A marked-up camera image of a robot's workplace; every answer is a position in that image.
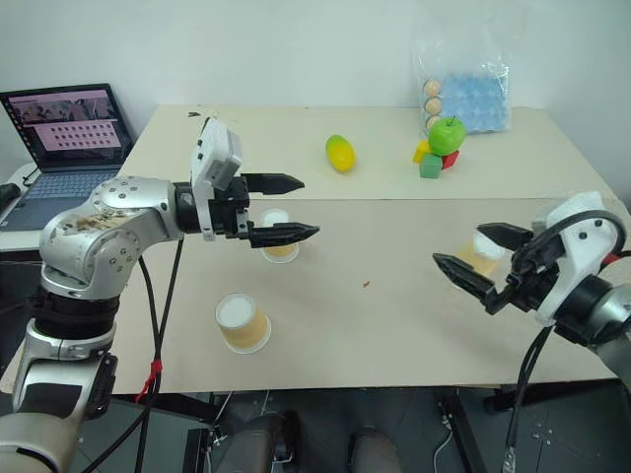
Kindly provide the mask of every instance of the paper cup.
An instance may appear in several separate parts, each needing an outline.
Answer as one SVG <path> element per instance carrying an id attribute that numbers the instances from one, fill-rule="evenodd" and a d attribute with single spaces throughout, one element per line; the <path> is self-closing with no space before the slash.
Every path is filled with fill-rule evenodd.
<path id="1" fill-rule="evenodd" d="M 215 317 L 226 345 L 233 352 L 254 353 L 265 346 L 272 324 L 254 299 L 246 294 L 230 294 L 215 309 Z"/>
<path id="2" fill-rule="evenodd" d="M 263 212 L 260 217 L 262 227 L 273 227 L 274 224 L 288 224 L 289 214 L 281 209 L 269 209 Z M 300 248 L 297 243 L 287 244 L 285 246 L 271 246 L 262 248 L 261 253 L 265 259 L 272 263 L 289 263 L 296 259 Z"/>
<path id="3" fill-rule="evenodd" d="M 506 250 L 503 247 L 497 245 L 488 236 L 476 232 L 473 239 L 456 256 L 473 266 L 477 273 L 490 278 L 505 254 Z"/>

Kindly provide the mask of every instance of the wooden ball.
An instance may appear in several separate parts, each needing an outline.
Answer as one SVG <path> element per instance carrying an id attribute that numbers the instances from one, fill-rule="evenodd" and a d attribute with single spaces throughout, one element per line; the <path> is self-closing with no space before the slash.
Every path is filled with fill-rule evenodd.
<path id="1" fill-rule="evenodd" d="M 436 124 L 436 122 L 440 119 L 441 119 L 441 115 L 430 116 L 425 122 L 425 128 L 427 128 L 428 131 L 431 130 L 432 127 Z"/>
<path id="2" fill-rule="evenodd" d="M 443 109 L 443 103 L 440 99 L 433 97 L 428 99 L 425 102 L 425 111 L 427 111 L 430 115 L 437 115 Z"/>
<path id="3" fill-rule="evenodd" d="M 441 92 L 441 83 L 434 79 L 427 81 L 423 86 L 423 92 L 427 97 L 435 97 Z"/>

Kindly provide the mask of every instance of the yellow block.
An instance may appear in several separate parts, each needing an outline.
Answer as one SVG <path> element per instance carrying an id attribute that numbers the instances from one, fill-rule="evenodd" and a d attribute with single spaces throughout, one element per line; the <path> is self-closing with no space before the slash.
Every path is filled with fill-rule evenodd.
<path id="1" fill-rule="evenodd" d="M 414 163 L 420 165 L 423 163 L 425 155 L 432 153 L 430 148 L 430 142 L 428 140 L 421 141 L 416 147 L 416 153 L 414 153 Z"/>

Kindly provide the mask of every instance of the white table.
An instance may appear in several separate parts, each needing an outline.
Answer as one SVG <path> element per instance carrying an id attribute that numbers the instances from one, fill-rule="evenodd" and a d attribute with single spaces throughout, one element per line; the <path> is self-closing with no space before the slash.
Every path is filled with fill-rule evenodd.
<path id="1" fill-rule="evenodd" d="M 420 179 L 411 163 L 416 109 L 164 105 L 122 173 L 187 180 L 203 122 L 188 118 L 190 111 L 219 115 L 240 134 L 244 171 L 284 171 L 306 183 L 286 196 L 254 200 L 253 220 L 281 207 L 321 232 L 301 243 L 288 265 L 268 263 L 242 241 L 186 239 L 163 348 L 166 392 L 514 382 L 540 328 L 533 315 L 512 307 L 486 314 L 448 282 L 431 254 L 458 251 L 480 223 L 529 226 L 542 210 L 583 190 L 599 190 L 631 228 L 609 187 L 545 112 L 532 109 L 515 110 L 510 132 L 467 137 L 456 167 L 431 180 Z M 355 147 L 358 165 L 347 175 L 324 158 L 332 133 Z M 165 243 L 146 252 L 159 306 L 174 250 Z M 501 268 L 496 279 L 503 274 Z M 228 350 L 214 321 L 215 304 L 234 292 L 253 296 L 272 320 L 269 343 L 254 355 Z M 137 392 L 153 353 L 138 270 L 116 323 L 114 392 Z M 3 390 L 11 389 L 14 370 L 15 361 Z M 596 356 L 553 336 L 533 380 L 611 376 Z"/>
<path id="2" fill-rule="evenodd" d="M 24 186 L 22 180 L 23 177 L 29 175 L 36 168 L 35 163 L 27 163 L 20 166 L 16 171 L 11 174 L 11 177 L 7 180 L 7 183 L 13 182 L 18 184 L 22 193 L 26 192 L 28 188 Z M 39 170 L 29 178 L 29 182 L 34 182 L 39 176 Z M 9 205 L 2 213 L 0 213 L 0 222 L 7 218 L 9 213 L 13 210 L 19 199 L 16 199 L 11 205 Z M 31 232 L 0 232 L 0 251 L 30 251 L 39 249 L 39 234 L 40 231 Z"/>

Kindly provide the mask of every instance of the plastic bag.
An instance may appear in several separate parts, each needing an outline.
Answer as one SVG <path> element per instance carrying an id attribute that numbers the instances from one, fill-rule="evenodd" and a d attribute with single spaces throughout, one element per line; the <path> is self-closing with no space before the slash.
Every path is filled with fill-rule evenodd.
<path id="1" fill-rule="evenodd" d="M 459 10 L 437 4 L 427 12 L 413 44 L 424 132 L 444 116 L 457 116 L 467 133 L 510 128 L 510 68 L 501 39 L 515 33 L 495 22 L 498 13 L 492 1 Z"/>

